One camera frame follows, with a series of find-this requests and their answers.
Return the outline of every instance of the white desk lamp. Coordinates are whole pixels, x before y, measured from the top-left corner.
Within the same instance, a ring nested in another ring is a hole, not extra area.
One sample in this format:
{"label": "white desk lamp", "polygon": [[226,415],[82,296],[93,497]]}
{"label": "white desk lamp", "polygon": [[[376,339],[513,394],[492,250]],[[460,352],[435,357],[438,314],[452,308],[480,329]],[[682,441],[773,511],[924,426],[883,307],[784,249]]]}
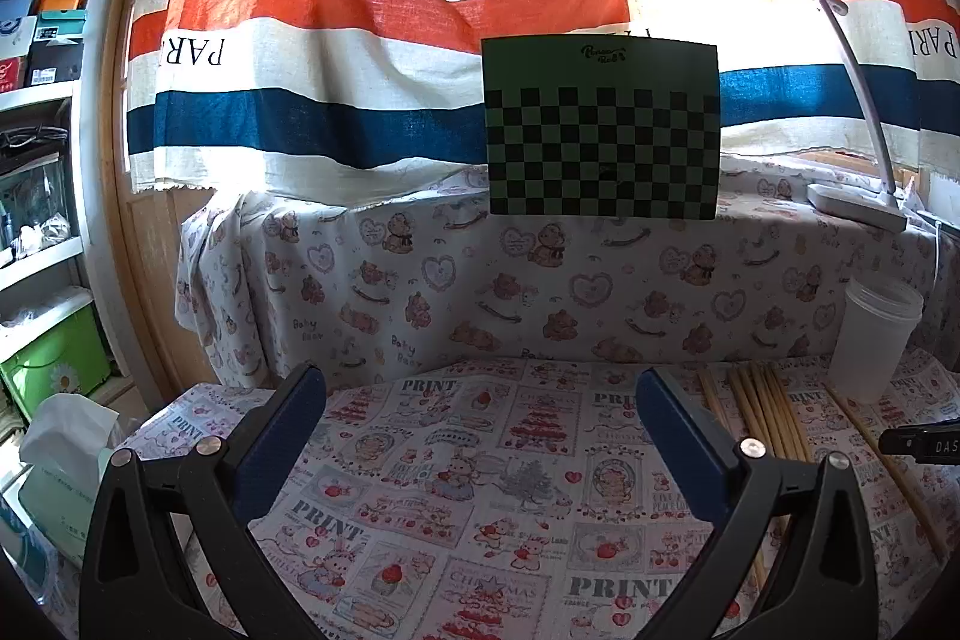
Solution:
{"label": "white desk lamp", "polygon": [[827,215],[858,220],[899,234],[906,228],[906,216],[896,204],[894,172],[890,165],[887,140],[884,138],[880,116],[877,114],[877,107],[867,86],[866,77],[836,18],[837,15],[846,15],[849,11],[848,6],[840,0],[817,1],[824,15],[827,15],[833,33],[840,44],[840,56],[843,59],[844,68],[853,83],[853,92],[856,94],[856,100],[870,129],[870,138],[874,144],[875,157],[877,157],[877,168],[880,170],[880,193],[873,194],[852,186],[816,183],[806,188],[806,197],[814,207]]}

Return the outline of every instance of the dark green checkered box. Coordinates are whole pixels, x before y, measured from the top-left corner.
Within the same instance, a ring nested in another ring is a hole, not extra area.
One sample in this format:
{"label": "dark green checkered box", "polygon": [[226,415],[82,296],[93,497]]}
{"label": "dark green checkered box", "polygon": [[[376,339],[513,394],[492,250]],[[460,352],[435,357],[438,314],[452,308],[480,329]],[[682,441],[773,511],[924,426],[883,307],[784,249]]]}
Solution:
{"label": "dark green checkered box", "polygon": [[491,211],[716,214],[716,47],[568,34],[483,42]]}

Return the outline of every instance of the barcode label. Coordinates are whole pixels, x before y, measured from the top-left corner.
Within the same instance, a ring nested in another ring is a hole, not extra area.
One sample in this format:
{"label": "barcode label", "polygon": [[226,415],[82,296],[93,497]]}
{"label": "barcode label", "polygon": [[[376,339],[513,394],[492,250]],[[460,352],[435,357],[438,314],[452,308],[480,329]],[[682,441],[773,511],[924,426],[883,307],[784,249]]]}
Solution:
{"label": "barcode label", "polygon": [[30,78],[31,85],[47,85],[56,79],[55,68],[35,68]]}

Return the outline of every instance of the lamp arm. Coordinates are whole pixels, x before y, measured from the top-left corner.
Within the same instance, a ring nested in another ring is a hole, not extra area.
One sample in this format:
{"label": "lamp arm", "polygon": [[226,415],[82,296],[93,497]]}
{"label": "lamp arm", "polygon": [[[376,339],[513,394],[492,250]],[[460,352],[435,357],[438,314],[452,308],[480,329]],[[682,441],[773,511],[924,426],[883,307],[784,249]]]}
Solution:
{"label": "lamp arm", "polygon": [[867,121],[867,128],[870,129],[870,139],[874,144],[877,168],[880,170],[880,199],[883,203],[896,208],[896,199],[894,198],[894,192],[896,191],[894,170],[890,163],[890,150],[887,148],[887,140],[883,135],[883,127],[880,125],[880,115],[877,114],[877,105],[875,105],[874,98],[870,93],[863,68],[861,68],[860,63],[856,60],[850,41],[847,39],[846,34],[843,33],[843,28],[840,28],[840,23],[837,22],[836,18],[837,15],[846,15],[848,6],[841,0],[817,1],[820,4],[820,9],[823,9],[824,14],[827,15],[830,26],[833,28],[833,33],[840,43],[840,53],[844,68],[846,68],[847,76],[850,78],[851,84],[853,84],[853,92],[856,94],[856,100],[860,104],[860,109],[863,112],[865,121]]}

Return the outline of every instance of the checkerboard pattern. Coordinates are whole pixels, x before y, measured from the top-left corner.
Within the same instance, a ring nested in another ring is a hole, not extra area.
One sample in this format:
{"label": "checkerboard pattern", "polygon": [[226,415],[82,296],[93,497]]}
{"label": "checkerboard pattern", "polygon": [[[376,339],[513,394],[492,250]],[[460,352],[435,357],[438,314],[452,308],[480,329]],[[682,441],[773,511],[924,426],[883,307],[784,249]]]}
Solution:
{"label": "checkerboard pattern", "polygon": [[541,87],[485,100],[491,213],[715,217],[716,95]]}

